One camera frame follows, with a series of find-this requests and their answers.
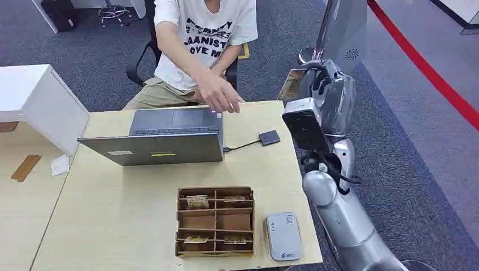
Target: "khaki pants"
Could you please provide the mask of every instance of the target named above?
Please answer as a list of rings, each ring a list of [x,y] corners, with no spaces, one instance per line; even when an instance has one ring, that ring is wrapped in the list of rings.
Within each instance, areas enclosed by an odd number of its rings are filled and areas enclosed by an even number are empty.
[[[145,81],[143,89],[127,103],[123,110],[204,104],[202,100],[195,97],[194,93],[194,90],[175,89],[160,78],[153,77]]]

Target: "cardboard compartment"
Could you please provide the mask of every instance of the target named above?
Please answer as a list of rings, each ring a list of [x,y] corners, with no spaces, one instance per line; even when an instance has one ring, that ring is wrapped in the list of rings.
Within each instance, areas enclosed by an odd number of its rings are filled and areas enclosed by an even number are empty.
[[[207,200],[208,200],[208,204],[210,205],[208,209],[215,209],[216,200],[214,199],[214,197],[208,198]],[[188,201],[186,200],[186,198],[178,199],[178,211],[187,211],[189,209],[190,208],[188,207]]]
[[[218,209],[216,228],[221,230],[252,230],[253,208]]]
[[[197,195],[208,196],[208,209],[190,209],[186,197]],[[191,208],[204,208],[202,202],[199,207],[192,203]],[[175,255],[178,257],[254,253],[254,198],[249,187],[179,189],[177,219]]]
[[[217,209],[225,208],[252,208],[254,206],[253,200],[218,200],[216,202]]]
[[[244,239],[246,243],[253,242],[253,232],[238,232],[238,231],[217,231],[216,241],[225,241],[226,239]]]
[[[178,211],[178,228],[214,229],[215,211],[191,210]]]
[[[204,236],[208,237],[207,242],[213,242],[215,240],[215,231],[207,231],[207,230],[181,230],[176,233],[176,240],[184,241],[189,236]]]
[[[222,241],[216,242],[217,251],[236,251],[236,252],[249,252],[253,251],[253,243],[246,244],[225,244]]]
[[[221,187],[216,189],[216,198],[225,199],[228,196],[244,196],[253,199],[253,191],[249,187]]]
[[[185,188],[178,191],[179,199],[186,199],[187,196],[207,195],[208,198],[215,198],[215,189],[211,188]]]
[[[176,242],[176,251],[178,253],[185,251],[211,251],[215,250],[214,242],[206,242],[201,244],[186,244],[184,242]]]

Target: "laptop keyboard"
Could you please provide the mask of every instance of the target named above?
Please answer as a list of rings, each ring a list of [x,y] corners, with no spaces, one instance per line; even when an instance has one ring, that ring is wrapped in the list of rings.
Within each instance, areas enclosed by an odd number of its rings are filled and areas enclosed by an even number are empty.
[[[185,134],[185,133],[202,133],[202,132],[218,132],[218,127],[200,127],[200,128],[175,128],[175,129],[159,129],[159,130],[136,130],[135,136],[149,136],[152,134]]]

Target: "white paper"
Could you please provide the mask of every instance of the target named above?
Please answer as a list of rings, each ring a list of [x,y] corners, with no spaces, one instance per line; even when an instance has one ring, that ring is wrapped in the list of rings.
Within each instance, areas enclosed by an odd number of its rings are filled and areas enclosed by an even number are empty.
[[[51,162],[51,175],[56,176],[70,171],[68,155],[64,154]]]

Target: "touchpad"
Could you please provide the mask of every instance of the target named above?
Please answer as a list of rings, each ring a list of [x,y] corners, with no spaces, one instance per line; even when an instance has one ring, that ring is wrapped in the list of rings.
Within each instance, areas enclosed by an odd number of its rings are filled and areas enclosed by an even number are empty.
[[[201,127],[203,126],[204,110],[178,110],[173,112],[174,128],[178,127]]]

